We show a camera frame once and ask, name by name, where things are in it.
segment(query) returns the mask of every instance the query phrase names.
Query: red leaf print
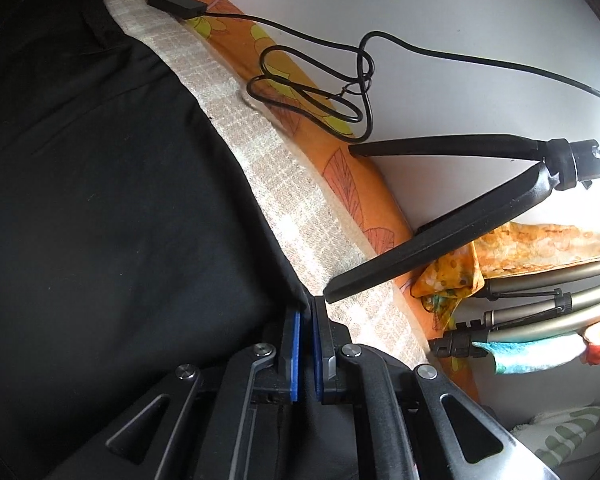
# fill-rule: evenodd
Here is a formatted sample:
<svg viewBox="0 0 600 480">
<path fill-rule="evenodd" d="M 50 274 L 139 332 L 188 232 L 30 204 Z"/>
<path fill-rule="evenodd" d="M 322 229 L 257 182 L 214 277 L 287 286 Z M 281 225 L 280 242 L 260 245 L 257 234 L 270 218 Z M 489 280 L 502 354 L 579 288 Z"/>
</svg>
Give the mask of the red leaf print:
<svg viewBox="0 0 600 480">
<path fill-rule="evenodd" d="M 356 224 L 362 229 L 365 219 L 360 207 L 360 197 L 342 149 L 338 149 L 331 156 L 322 172 L 322 176 L 338 196 L 344 207 L 347 208 L 347 211 L 349 211 L 351 217 L 356 221 Z"/>
<path fill-rule="evenodd" d="M 366 239 L 369 240 L 376 254 L 382 254 L 395 245 L 394 232 L 385 227 L 374 227 L 365 231 Z"/>
</svg>

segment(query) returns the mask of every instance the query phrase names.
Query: turquoise fabric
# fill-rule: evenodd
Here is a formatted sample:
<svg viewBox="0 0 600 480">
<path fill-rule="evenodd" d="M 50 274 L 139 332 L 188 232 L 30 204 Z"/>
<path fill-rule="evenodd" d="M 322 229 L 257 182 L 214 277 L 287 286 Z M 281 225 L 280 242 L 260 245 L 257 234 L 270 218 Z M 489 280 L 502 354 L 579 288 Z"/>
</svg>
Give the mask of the turquoise fabric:
<svg viewBox="0 0 600 480">
<path fill-rule="evenodd" d="M 497 374 L 526 374 L 555 368 L 587 349 L 584 340 L 575 332 L 528 343 L 474 342 L 474 346 L 493 355 Z"/>
</svg>

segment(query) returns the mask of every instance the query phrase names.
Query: black fabric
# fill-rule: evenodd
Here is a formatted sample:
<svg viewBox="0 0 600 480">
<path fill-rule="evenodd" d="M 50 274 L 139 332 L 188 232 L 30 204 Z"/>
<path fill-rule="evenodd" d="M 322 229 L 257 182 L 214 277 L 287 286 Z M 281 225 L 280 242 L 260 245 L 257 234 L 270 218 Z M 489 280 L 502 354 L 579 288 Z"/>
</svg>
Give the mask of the black fabric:
<svg viewBox="0 0 600 480">
<path fill-rule="evenodd" d="M 304 288 L 197 101 L 102 0 L 0 29 L 0 462 L 36 480 Z"/>
</svg>

